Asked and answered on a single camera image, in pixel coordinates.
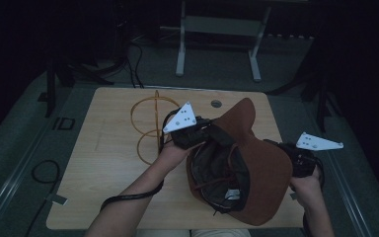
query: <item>brown leather bag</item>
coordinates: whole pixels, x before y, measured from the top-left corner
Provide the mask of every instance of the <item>brown leather bag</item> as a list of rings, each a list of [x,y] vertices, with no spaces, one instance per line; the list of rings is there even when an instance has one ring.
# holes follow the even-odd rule
[[[292,164],[280,148],[255,137],[255,115],[254,104],[245,98],[205,128],[210,139],[191,152],[187,174],[197,199],[258,226],[276,214]]]

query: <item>black cable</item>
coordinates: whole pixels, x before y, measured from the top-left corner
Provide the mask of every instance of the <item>black cable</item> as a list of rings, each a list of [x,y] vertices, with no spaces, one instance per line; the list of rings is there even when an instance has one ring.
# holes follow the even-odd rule
[[[128,69],[130,70],[131,85],[133,85],[133,87],[136,88],[136,84],[134,83],[134,79],[133,79],[133,69],[131,68],[131,63],[130,63],[130,60],[128,60],[128,58],[126,59],[126,64],[128,66]]]
[[[169,118],[170,118],[172,115],[175,115],[180,109],[181,109],[181,108],[178,108],[178,109],[176,109],[176,110],[174,110],[174,111],[169,112],[168,115],[165,116],[165,119],[164,119],[164,121],[163,121],[162,127],[165,127],[165,126],[166,126],[166,123],[167,123],[168,120],[169,120]],[[164,145],[165,145],[166,143],[170,142],[170,141],[172,141],[172,139],[169,140],[169,141],[167,141],[167,142],[165,142],[165,132],[164,132],[163,129],[162,129],[161,137],[159,137],[159,151],[158,151],[159,154],[162,152],[162,150],[163,150],[163,148],[164,148]]]
[[[113,202],[123,201],[123,200],[133,200],[133,199],[142,199],[142,198],[149,198],[149,197],[152,197],[152,196],[158,194],[159,191],[162,190],[163,184],[164,184],[164,181],[162,181],[162,182],[158,185],[158,187],[156,187],[154,190],[149,191],[149,192],[146,192],[146,193],[143,193],[143,194],[138,194],[138,195],[126,195],[126,196],[114,196],[114,197],[107,198],[107,199],[103,202],[103,204],[101,205],[101,209],[100,209],[100,211],[102,211],[102,210],[103,210],[108,204],[113,203]]]
[[[134,67],[134,75],[136,76],[136,79],[137,79],[137,82],[138,82],[140,88],[144,88],[143,83],[140,81],[140,78],[137,74],[137,68],[138,68],[138,65],[140,63],[141,57],[143,56],[143,49],[141,48],[141,46],[139,46],[138,44],[136,44],[134,42],[132,42],[130,45],[133,45],[140,50],[140,55],[138,56],[136,66]]]
[[[45,163],[51,163],[55,166],[56,168],[56,177],[53,179],[53,180],[49,180],[49,181],[44,181],[44,180],[41,180],[37,177],[36,175],[36,170],[39,166],[41,166],[42,164],[45,164]],[[56,186],[57,186],[57,183],[61,180],[61,176],[60,176],[60,166],[57,164],[57,162],[53,161],[53,160],[43,160],[41,162],[39,162],[38,164],[36,164],[33,169],[32,169],[32,177],[33,177],[33,180],[35,180],[36,182],[40,183],[40,184],[45,184],[45,185],[48,185],[48,184],[52,184],[51,186],[51,189],[50,191],[48,192],[48,195],[52,194],[53,191],[55,190]],[[36,212],[36,215],[34,216],[30,226],[29,226],[29,229],[27,230],[26,234],[24,235],[25,237],[28,237],[30,235],[30,232],[32,231],[33,229],[33,226],[34,224],[36,223],[37,221],[37,218],[39,216],[39,214],[41,213],[42,209],[44,208],[45,204],[47,203],[47,199],[45,198],[44,201],[41,203],[38,211]]]

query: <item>wire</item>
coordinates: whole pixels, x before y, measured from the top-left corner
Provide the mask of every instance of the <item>wire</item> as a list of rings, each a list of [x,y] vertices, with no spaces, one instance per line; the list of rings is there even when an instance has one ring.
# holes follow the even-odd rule
[[[162,124],[162,127],[165,127],[166,126],[166,123],[168,122],[169,118],[173,115],[176,115],[177,112],[180,110],[181,108],[177,108],[176,110],[174,111],[171,111],[168,113],[168,115],[165,117],[164,121],[163,121],[163,124]],[[161,136],[159,138],[159,148],[158,148],[158,153],[160,154],[165,146],[165,144],[167,144],[168,142],[172,141],[169,140],[167,142],[165,142],[165,132],[163,131],[162,129],[162,133],[161,133]]]
[[[36,170],[39,166],[41,166],[42,164],[45,164],[45,163],[51,163],[55,166],[56,168],[56,177],[53,179],[53,180],[49,180],[49,181],[46,181],[46,180],[41,180],[38,178],[38,176],[36,175]],[[33,177],[33,180],[35,180],[36,182],[40,183],[40,184],[45,184],[45,185],[48,185],[48,184],[52,184],[51,186],[51,189],[50,191],[48,192],[48,195],[52,194],[53,191],[55,190],[56,186],[57,186],[57,183],[61,180],[61,176],[60,176],[60,166],[57,164],[57,162],[53,161],[53,160],[43,160],[41,162],[39,162],[38,164],[36,164],[33,169],[32,169],[32,177]],[[41,213],[42,209],[44,208],[45,204],[47,203],[47,199],[45,198],[44,201],[41,203],[40,207],[38,208],[38,211],[36,212],[36,215],[34,216],[32,222],[30,223],[30,226],[26,232],[26,234],[24,235],[25,237],[28,237],[30,235],[30,232],[32,231],[33,229],[33,226],[34,224],[36,223],[37,221],[37,218],[39,216],[39,214]]]
[[[113,203],[113,202],[152,197],[152,196],[158,194],[162,190],[163,185],[164,185],[164,180],[162,180],[162,182],[154,190],[146,192],[146,193],[143,193],[143,194],[125,195],[125,196],[114,196],[114,197],[107,198],[103,202],[103,204],[101,205],[100,211],[102,211],[108,204]]]
[[[125,60],[125,64],[128,66],[128,69],[130,72],[131,85],[133,85],[133,87],[136,88],[136,84],[134,83],[134,79],[133,79],[133,69],[131,68],[131,63],[130,63],[130,60],[128,58]]]
[[[157,138],[157,144],[158,144],[158,154],[160,153],[160,151],[162,151],[162,148],[163,148],[163,144],[164,144],[164,133],[163,133],[163,130],[162,130],[162,135],[159,135],[159,127],[158,127],[158,106],[157,106],[157,103],[158,103],[158,100],[160,101],[167,101],[167,102],[170,102],[174,105],[176,105],[177,107],[179,107],[180,105],[174,101],[173,99],[169,98],[169,97],[161,97],[159,96],[159,92],[156,90],[155,92],[155,96],[153,97],[147,97],[147,98],[144,98],[143,100],[140,100],[138,101],[136,104],[134,104],[134,106],[131,108],[130,110],[130,121],[131,121],[131,125],[134,127],[134,129],[136,129],[140,134],[142,134],[142,136],[140,137],[140,139],[138,140],[137,142],[137,155],[138,157],[140,158],[140,160],[142,160],[144,163],[148,164],[148,165],[151,165],[150,162],[146,161],[145,159],[143,159],[143,157],[141,156],[140,154],[140,143],[141,143],[141,140],[143,139],[143,137],[145,136],[151,136],[151,137],[156,137]],[[148,132],[144,132],[142,130],[140,130],[136,124],[134,123],[134,119],[133,119],[133,114],[134,114],[134,110],[142,103],[142,102],[145,102],[145,101],[155,101],[155,126],[156,128],[153,129],[153,130],[150,130]],[[164,123],[163,123],[163,126],[162,127],[165,127],[165,124],[166,124],[166,120],[168,119],[169,116],[167,116],[165,119],[164,119]],[[156,132],[156,136],[154,135],[150,135],[150,133],[152,132]]]
[[[130,80],[131,80],[131,84],[133,85],[133,87],[135,88],[135,83],[134,83],[134,77],[139,85],[140,88],[144,88],[144,85],[143,83],[141,82],[140,80],[140,77],[138,76],[138,73],[137,73],[137,69],[138,69],[138,65],[140,64],[140,60],[141,60],[141,57],[143,56],[143,49],[141,48],[141,46],[139,46],[138,44],[134,43],[134,42],[131,42],[130,43],[131,46],[135,46],[139,49],[140,51],[140,54],[137,58],[137,62],[135,64],[135,67],[134,67],[134,70],[132,69],[132,66],[131,66],[131,62],[130,60],[127,58],[127,64],[128,64],[128,68],[130,70]]]

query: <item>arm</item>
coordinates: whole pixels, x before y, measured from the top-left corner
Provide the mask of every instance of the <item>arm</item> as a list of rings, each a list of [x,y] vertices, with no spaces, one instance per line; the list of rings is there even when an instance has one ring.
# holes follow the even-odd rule
[[[164,180],[190,153],[169,142],[158,159],[120,195],[150,192]],[[152,197],[123,200],[108,204],[91,224],[86,237],[132,236]]]
[[[298,202],[305,209],[312,235],[315,237],[335,236],[320,187],[318,168],[315,168],[312,176],[291,178],[291,185],[295,188]]]

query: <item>person's left hand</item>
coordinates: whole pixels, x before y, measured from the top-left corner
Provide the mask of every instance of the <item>person's left hand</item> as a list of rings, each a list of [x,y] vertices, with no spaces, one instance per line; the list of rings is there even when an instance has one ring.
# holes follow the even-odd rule
[[[174,144],[172,137],[168,134],[168,137],[165,141],[162,152],[159,154],[158,159],[162,159],[167,164],[167,168],[171,171],[175,169],[183,160],[187,158],[190,152],[196,147],[200,146],[203,143],[199,143],[198,145],[191,147],[187,150],[184,150],[177,145]]]

